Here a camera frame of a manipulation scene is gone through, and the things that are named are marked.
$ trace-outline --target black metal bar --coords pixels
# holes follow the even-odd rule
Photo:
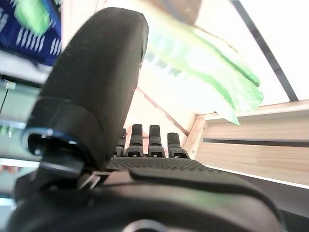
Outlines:
[[[208,139],[208,138],[203,138],[203,142],[204,143],[219,143],[219,144],[309,147],[309,140],[267,140],[267,139],[249,140],[249,139]]]
[[[298,98],[290,85],[289,80],[285,76],[282,68],[280,67],[279,63],[277,62],[274,54],[271,52],[269,46],[267,45],[266,41],[264,40],[263,36],[257,29],[256,25],[250,18],[249,14],[242,6],[239,0],[231,0],[231,3],[234,5],[235,9],[237,10],[238,14],[246,24],[247,28],[251,32],[252,36],[254,37],[256,43],[259,45],[260,49],[262,50],[264,56],[266,57],[267,61],[269,62],[272,70],[276,74],[280,84],[282,85],[284,91],[288,95],[291,102],[298,101]]]
[[[43,84],[41,83],[32,82],[32,81],[28,81],[28,80],[24,80],[24,79],[20,79],[17,77],[4,75],[4,74],[2,75],[2,79],[15,82],[17,84],[25,85],[25,86],[35,87],[35,88],[41,88],[43,86]]]
[[[5,95],[4,95],[2,104],[1,104],[0,115],[1,115],[1,112],[2,112],[2,109],[3,109],[3,106],[4,106],[4,103],[5,103],[5,99],[6,99],[6,97],[8,96],[8,92],[9,92],[9,90],[7,89],[7,90],[5,91]]]

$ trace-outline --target wooden plank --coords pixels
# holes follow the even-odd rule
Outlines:
[[[303,101],[296,101],[296,102],[260,106],[253,112],[238,113],[237,116],[238,117],[260,116],[260,115],[271,115],[275,113],[289,113],[290,114],[291,112],[295,112],[296,114],[298,114],[298,112],[308,111],[308,110],[309,110],[309,100],[303,100]],[[216,120],[216,119],[222,119],[222,117],[217,113],[198,115],[197,118],[203,118],[209,121]]]
[[[195,159],[233,171],[309,185],[309,148],[202,143]]]
[[[231,140],[307,140],[309,139],[309,113],[307,117],[244,121],[241,126],[233,123],[209,124],[203,137]]]
[[[195,158],[195,155],[203,139],[203,132],[207,130],[207,127],[208,123],[205,120],[195,120],[190,134],[183,145],[183,148],[188,152],[188,155],[191,159]]]

